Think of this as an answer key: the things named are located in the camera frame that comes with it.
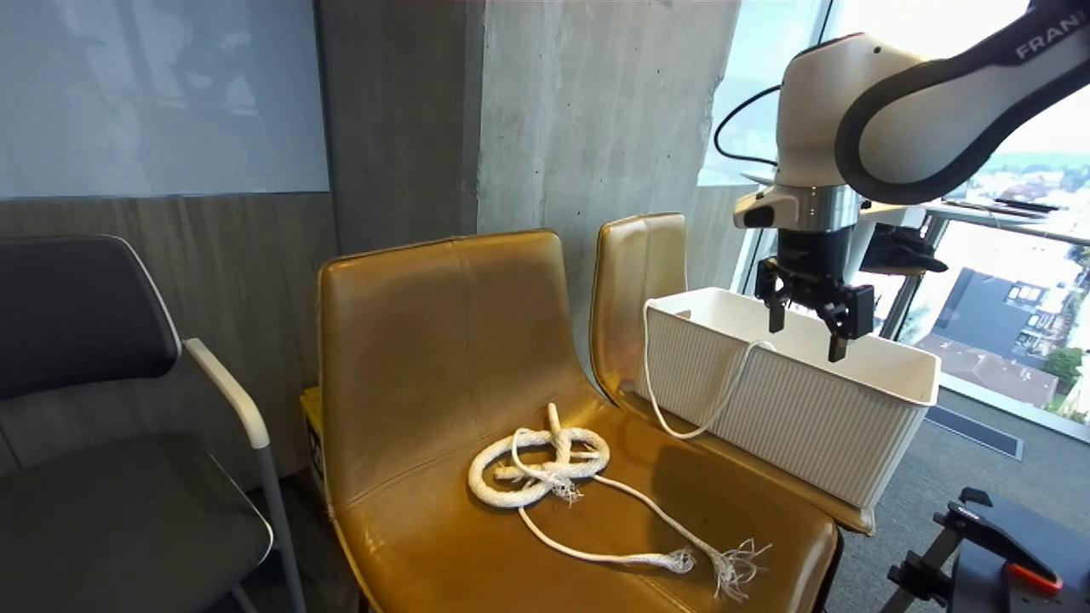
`chair backrest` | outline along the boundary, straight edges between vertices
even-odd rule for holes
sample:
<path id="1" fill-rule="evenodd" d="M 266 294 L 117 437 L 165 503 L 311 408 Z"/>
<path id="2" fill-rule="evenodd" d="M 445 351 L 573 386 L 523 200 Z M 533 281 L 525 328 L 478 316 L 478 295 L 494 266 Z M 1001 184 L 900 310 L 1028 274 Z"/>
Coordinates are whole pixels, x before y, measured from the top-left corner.
<path id="1" fill-rule="evenodd" d="M 644 300 L 686 294 L 686 214 L 634 214 L 600 227 L 590 363 L 619 401 L 644 382 Z"/>
<path id="2" fill-rule="evenodd" d="M 171 312 L 122 239 L 3 239 L 0 285 L 0 399 L 176 363 Z"/>
<path id="3" fill-rule="evenodd" d="M 590 388 L 552 232 L 469 235 L 319 268 L 326 500 L 415 497 L 422 466 L 465 484 L 468 453 Z"/>

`white rope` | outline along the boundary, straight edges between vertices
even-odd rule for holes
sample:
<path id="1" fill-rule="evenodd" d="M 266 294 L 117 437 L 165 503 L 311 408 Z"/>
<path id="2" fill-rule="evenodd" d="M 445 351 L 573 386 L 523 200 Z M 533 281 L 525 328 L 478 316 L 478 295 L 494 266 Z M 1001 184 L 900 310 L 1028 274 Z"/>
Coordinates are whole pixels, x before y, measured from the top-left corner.
<path id="1" fill-rule="evenodd" d="M 653 391 L 653 379 L 652 379 L 652 300 L 644 303 L 644 382 L 646 382 L 646 401 L 652 401 L 652 413 L 658 420 L 658 425 L 675 437 L 675 441 L 694 441 L 701 433 L 708 433 L 729 408 L 729 401 L 736 399 L 736 391 L 743 388 L 743 379 L 750 371 L 750 361 L 754 361 L 754 351 L 761 347 L 763 342 L 750 342 L 747 351 L 743 351 L 743 363 L 734 371 L 734 379 L 718 388 L 716 396 L 716 413 L 699 424 L 694 430 L 680 433 L 668 424 L 660 401 L 658 401 L 658 391 Z"/>
<path id="2" fill-rule="evenodd" d="M 549 462 L 525 462 L 523 451 L 527 447 L 552 447 L 554 461 Z M 636 497 L 646 503 L 658 518 L 663 518 L 679 534 L 686 534 L 694 547 L 701 547 L 712 558 L 716 568 L 716 595 L 727 592 L 729 600 L 747 600 L 747 585 L 757 580 L 761 564 L 757 558 L 770 547 L 757 547 L 754 539 L 747 539 L 741 547 L 716 551 L 708 540 L 691 534 L 680 521 L 675 521 L 663 506 L 658 506 L 646 493 L 642 493 L 630 484 L 609 481 L 600 469 L 609 462 L 609 447 L 594 430 L 566 430 L 558 424 L 554 407 L 549 401 L 549 430 L 516 430 L 510 437 L 483 447 L 469 462 L 469 491 L 491 503 L 491 506 L 516 506 L 517 518 L 527 526 L 527 531 L 573 558 L 596 561 L 596 564 L 653 564 L 668 571 L 691 571 L 694 558 L 688 547 L 679 551 L 630 551 L 630 556 L 602 556 L 602 551 L 584 551 L 573 545 L 562 545 L 549 539 L 533 516 L 527 503 L 542 500 L 544 493 L 554 493 L 569 503 L 581 500 L 576 481 L 600 481 L 602 486 L 613 486 L 619 493 Z"/>

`floor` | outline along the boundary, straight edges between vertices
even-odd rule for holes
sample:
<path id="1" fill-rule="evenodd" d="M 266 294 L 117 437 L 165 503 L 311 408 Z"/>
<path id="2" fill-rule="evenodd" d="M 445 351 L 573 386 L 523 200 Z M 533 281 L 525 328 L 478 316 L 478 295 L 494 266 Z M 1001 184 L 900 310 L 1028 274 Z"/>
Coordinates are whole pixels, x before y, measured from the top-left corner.
<path id="1" fill-rule="evenodd" d="M 1031 424 L 1012 420 L 1006 413 L 984 408 L 955 391 L 942 396 L 942 407 L 967 414 L 987 430 L 1023 441 L 1023 461 L 999 453 L 971 437 L 962 437 L 942 424 L 923 424 L 908 461 L 889 481 L 880 503 L 877 534 L 845 534 L 841 568 L 829 592 L 829 613 L 870 613 L 883 610 L 893 595 L 886 580 L 889 564 L 900 564 L 911 547 L 923 551 L 937 534 L 929 521 L 962 493 L 962 486 L 982 486 L 996 497 L 1031 506 L 1043 518 L 1065 526 L 1090 539 L 1090 447 L 1038 430 Z M 311 478 L 292 478 L 285 484 L 289 521 L 296 531 L 308 602 L 313 613 L 359 613 L 365 610 L 352 571 L 342 561 L 333 531 L 324 506 L 311 486 Z M 258 568 L 247 582 L 256 610 L 289 610 L 277 564 Z M 219 602 L 214 613 L 242 610 L 235 602 Z"/>

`white storage basket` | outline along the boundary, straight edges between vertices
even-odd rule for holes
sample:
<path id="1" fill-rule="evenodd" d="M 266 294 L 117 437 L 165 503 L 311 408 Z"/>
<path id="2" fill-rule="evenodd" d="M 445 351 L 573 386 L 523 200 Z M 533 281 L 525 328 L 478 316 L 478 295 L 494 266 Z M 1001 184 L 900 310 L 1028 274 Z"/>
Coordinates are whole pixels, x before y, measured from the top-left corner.
<path id="1" fill-rule="evenodd" d="M 833 363 L 819 316 L 789 310 L 783 329 L 770 333 L 766 307 L 727 288 L 646 303 L 653 396 L 694 425 L 722 408 L 750 344 L 747 375 L 708 433 L 872 512 L 923 408 L 937 401 L 942 361 L 862 337 Z"/>

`chair armrest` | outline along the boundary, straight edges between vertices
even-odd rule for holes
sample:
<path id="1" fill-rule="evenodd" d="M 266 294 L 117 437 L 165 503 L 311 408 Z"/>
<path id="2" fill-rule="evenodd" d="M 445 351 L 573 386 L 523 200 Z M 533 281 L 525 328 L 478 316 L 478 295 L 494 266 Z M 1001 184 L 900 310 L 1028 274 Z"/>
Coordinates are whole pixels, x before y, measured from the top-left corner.
<path id="1" fill-rule="evenodd" d="M 235 408 L 247 430 L 249 447 L 266 451 L 271 447 L 266 420 L 258 407 L 249 399 L 249 391 L 238 386 L 238 379 L 212 353 L 212 347 L 201 337 L 187 337 L 184 351 L 201 363 L 207 382 L 227 399 L 227 407 Z"/>

